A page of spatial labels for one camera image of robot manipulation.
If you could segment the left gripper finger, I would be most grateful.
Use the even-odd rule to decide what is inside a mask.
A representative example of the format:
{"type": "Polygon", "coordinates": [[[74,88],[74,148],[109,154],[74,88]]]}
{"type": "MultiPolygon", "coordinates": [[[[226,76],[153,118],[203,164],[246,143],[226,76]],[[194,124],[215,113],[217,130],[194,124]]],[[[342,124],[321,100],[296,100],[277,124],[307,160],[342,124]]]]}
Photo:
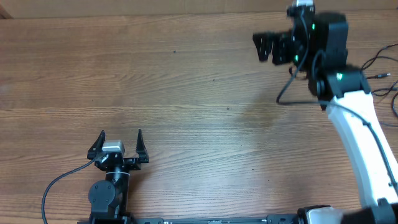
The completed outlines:
{"type": "Polygon", "coordinates": [[[149,163],[149,155],[144,144],[142,130],[138,130],[137,142],[136,142],[136,153],[140,163],[149,163]]]}
{"type": "Polygon", "coordinates": [[[102,151],[103,144],[106,140],[106,133],[102,130],[97,138],[97,140],[93,143],[93,145],[89,148],[87,152],[87,159],[93,160],[99,152],[102,151]]]}

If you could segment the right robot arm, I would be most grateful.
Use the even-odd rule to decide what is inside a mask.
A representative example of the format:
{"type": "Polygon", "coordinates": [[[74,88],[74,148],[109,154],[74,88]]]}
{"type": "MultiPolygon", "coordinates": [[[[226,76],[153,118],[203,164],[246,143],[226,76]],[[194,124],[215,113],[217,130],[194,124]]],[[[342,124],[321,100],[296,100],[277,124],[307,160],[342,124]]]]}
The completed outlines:
{"type": "Polygon", "coordinates": [[[256,33],[259,60],[293,63],[305,72],[317,105],[340,135],[356,177],[361,208],[345,212],[329,205],[298,209],[295,215],[267,217],[268,223],[396,223],[397,160],[377,118],[363,69],[347,64],[348,23],[343,14],[291,9],[286,32],[256,33]]]}

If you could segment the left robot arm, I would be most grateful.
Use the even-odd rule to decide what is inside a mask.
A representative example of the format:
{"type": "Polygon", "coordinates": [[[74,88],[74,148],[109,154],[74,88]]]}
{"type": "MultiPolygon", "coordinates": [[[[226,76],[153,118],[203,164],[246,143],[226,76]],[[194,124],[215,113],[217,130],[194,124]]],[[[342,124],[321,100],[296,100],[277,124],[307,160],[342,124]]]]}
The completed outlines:
{"type": "Polygon", "coordinates": [[[125,157],[123,142],[107,141],[104,131],[88,150],[87,158],[105,172],[105,179],[95,182],[88,192],[90,223],[136,222],[127,211],[127,201],[130,171],[141,170],[141,165],[149,162],[141,130],[137,134],[136,153],[137,157],[125,157]]]}

